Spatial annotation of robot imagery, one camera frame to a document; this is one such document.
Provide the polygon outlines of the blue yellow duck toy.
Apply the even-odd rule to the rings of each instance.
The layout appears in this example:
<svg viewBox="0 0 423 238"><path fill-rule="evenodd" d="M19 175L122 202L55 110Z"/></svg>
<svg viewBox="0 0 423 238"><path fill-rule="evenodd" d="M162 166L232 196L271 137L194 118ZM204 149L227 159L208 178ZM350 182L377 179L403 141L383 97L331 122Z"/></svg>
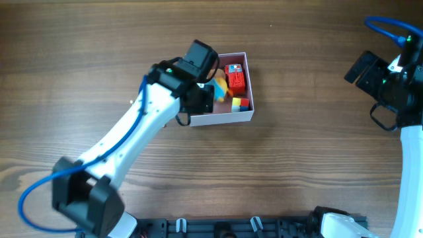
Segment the blue yellow duck toy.
<svg viewBox="0 0 423 238"><path fill-rule="evenodd" d="M217 69L213 78L207 82L207 85L214 87L214 101L216 102L224 102L227 96L233 97L233 92L226 82L226 74L222 69Z"/></svg>

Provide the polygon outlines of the red toy car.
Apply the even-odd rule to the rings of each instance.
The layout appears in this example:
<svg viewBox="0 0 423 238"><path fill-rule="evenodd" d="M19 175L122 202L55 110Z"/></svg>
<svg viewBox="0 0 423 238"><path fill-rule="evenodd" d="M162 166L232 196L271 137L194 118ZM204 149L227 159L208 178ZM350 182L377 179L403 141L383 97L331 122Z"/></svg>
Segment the red toy car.
<svg viewBox="0 0 423 238"><path fill-rule="evenodd" d="M225 66L228 87L233 95L243 95L246 92L246 81L241 64Z"/></svg>

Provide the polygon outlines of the colourful two-by-two puzzle cube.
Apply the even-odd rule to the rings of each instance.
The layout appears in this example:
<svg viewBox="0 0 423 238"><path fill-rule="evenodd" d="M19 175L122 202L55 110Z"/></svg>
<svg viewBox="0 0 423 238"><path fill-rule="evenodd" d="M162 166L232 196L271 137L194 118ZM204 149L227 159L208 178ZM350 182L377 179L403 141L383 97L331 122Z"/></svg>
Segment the colourful two-by-two puzzle cube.
<svg viewBox="0 0 423 238"><path fill-rule="evenodd" d="M245 112L249 110L250 100L247 98L233 97L231 103L232 112Z"/></svg>

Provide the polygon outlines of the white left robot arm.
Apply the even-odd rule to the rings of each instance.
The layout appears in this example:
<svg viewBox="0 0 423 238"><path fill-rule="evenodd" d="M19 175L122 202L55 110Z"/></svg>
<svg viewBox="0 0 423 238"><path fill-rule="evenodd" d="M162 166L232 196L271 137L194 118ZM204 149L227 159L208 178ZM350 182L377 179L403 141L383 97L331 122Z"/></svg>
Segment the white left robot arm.
<svg viewBox="0 0 423 238"><path fill-rule="evenodd" d="M138 96L115 126L76 161L53 167L52 207L94 237L135 237L137 219L118 193L132 164L157 132L179 112L212 111L213 89L200 88L219 64L217 52L195 40L183 57L151 66Z"/></svg>

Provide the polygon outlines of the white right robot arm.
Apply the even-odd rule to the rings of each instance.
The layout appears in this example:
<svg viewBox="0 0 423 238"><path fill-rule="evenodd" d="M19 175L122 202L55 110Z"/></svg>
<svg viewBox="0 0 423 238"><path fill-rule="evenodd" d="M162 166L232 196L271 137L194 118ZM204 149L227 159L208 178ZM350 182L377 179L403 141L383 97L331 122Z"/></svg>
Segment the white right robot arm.
<svg viewBox="0 0 423 238"><path fill-rule="evenodd" d="M392 237L422 236L422 66L421 53L404 50L391 63L365 51L345 80L372 96L374 108L396 115L389 130L401 131L403 165Z"/></svg>

